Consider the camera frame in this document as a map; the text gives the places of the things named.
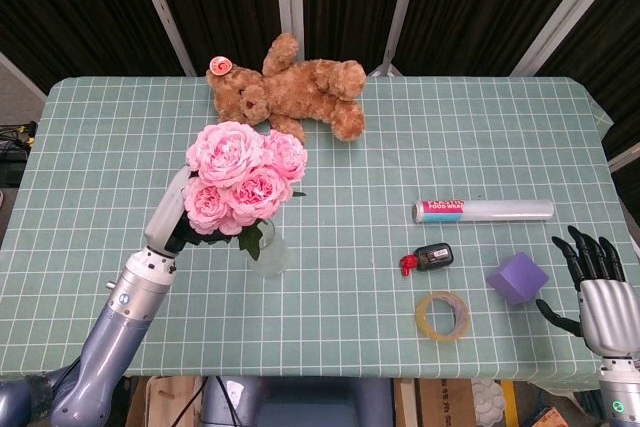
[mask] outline silver robot hand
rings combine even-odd
[[[561,317],[542,299],[536,301],[545,319],[583,337],[587,347],[603,357],[598,373],[604,407],[612,427],[640,426],[640,371],[633,355],[640,352],[640,303],[626,282],[615,247],[569,226],[578,252],[553,237],[562,250],[578,293],[580,322]]]

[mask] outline teddy bear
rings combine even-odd
[[[207,82],[219,121],[253,126],[268,120],[273,129],[304,143],[300,120],[310,118],[331,125],[340,140],[357,139],[365,128],[364,112],[354,100],[364,89],[362,66],[354,60],[294,63],[297,53],[296,39],[283,33],[271,44],[262,73],[214,58]]]

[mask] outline purple cube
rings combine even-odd
[[[488,277],[487,282],[509,304],[532,300],[549,276],[524,252],[503,260]]]

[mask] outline table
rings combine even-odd
[[[508,307],[484,277],[526,252],[549,274],[541,296],[577,318],[564,259],[567,224],[611,239],[640,269],[600,146],[593,102],[563,78],[370,78],[367,130],[344,144],[305,122],[310,160],[275,224],[294,264],[247,273],[244,254],[187,248],[179,275],[128,372],[531,379],[595,385],[582,340],[533,303]],[[51,91],[0,252],[0,373],[75,358],[144,226],[215,121],[202,78],[67,79]],[[415,225],[419,199],[552,199],[546,223]],[[445,241],[456,262],[402,277],[398,260]],[[472,328],[452,344],[422,337],[417,302],[461,296]],[[451,325],[434,308],[439,329]]]

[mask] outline clear vase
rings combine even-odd
[[[253,260],[247,254],[247,267],[263,277],[273,277],[282,274],[289,264],[289,247],[282,236],[276,231],[271,220],[258,223],[262,232],[260,238],[260,256]]]

